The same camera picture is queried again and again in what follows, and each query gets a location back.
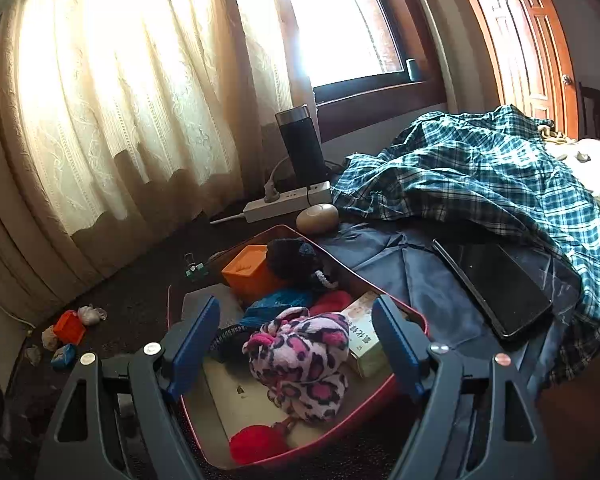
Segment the leopard print plush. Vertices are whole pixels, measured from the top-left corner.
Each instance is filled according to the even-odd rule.
[[[308,422],[331,420],[349,386],[340,371],[349,355],[349,325],[342,314],[308,314],[286,309],[251,335],[242,352],[277,407]]]

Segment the black thermos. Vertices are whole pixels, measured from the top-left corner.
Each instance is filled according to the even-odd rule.
[[[294,167],[298,186],[310,186],[327,180],[327,167],[307,105],[278,112],[276,121]]]

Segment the plaid blanket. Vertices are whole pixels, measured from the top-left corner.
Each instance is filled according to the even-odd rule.
[[[539,124],[507,105],[425,114],[378,156],[349,156],[334,204],[365,218],[469,219],[566,258],[582,295],[549,379],[570,380],[600,351],[600,206],[547,153]]]

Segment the door panel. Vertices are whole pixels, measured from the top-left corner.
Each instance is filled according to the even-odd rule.
[[[470,0],[488,44],[503,104],[552,119],[578,138],[578,105],[566,39],[551,0]],[[565,85],[562,75],[572,83]]]

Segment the dark carpet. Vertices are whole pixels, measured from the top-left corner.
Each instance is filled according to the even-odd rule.
[[[120,352],[135,352],[147,342],[159,341],[166,332],[167,289],[175,278],[184,273],[184,254],[192,253],[197,262],[204,262],[218,251],[226,250],[273,225],[285,223],[295,227],[295,217],[296,214],[291,214],[255,224],[237,220],[217,226],[210,226],[205,218],[197,218],[185,225],[66,307],[77,310],[93,303],[93,306],[108,313],[105,322],[88,328],[78,347],[78,357],[93,351],[100,358],[109,358]],[[64,310],[41,324],[24,348],[31,344],[42,348],[42,331],[53,325]],[[23,478],[32,478],[40,442],[70,373],[54,371],[50,366],[51,356],[51,352],[44,351],[42,362],[37,367],[20,358],[8,389],[16,447],[12,455]],[[276,471],[275,476],[288,480],[387,478],[413,420],[408,405],[405,399],[398,398],[336,444],[310,459],[304,458]],[[192,438],[187,435],[187,440],[208,479],[251,479],[263,475],[262,470],[255,468],[226,472],[209,466]],[[142,446],[130,449],[130,455],[135,476],[155,478]],[[71,473],[67,472],[66,477],[71,478]]]

